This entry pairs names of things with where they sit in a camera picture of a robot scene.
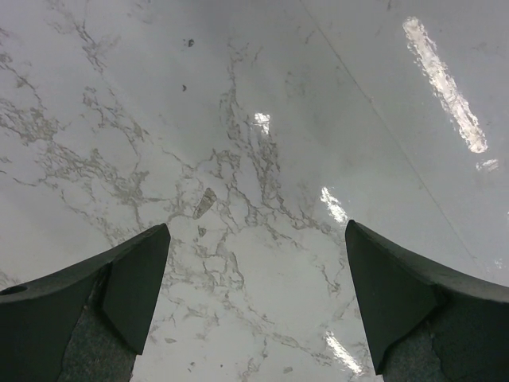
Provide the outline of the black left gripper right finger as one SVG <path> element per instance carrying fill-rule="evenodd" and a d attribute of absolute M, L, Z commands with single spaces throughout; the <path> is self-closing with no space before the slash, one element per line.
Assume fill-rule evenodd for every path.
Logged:
<path fill-rule="evenodd" d="M 348 263 L 385 381 L 506 381 L 508 289 L 427 259 L 354 220 Z"/>

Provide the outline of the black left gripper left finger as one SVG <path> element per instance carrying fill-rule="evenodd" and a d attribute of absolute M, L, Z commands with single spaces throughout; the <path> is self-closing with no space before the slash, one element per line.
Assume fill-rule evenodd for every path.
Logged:
<path fill-rule="evenodd" d="M 159 224 L 1 292 L 3 381 L 129 381 L 143 353 L 171 236 Z"/>

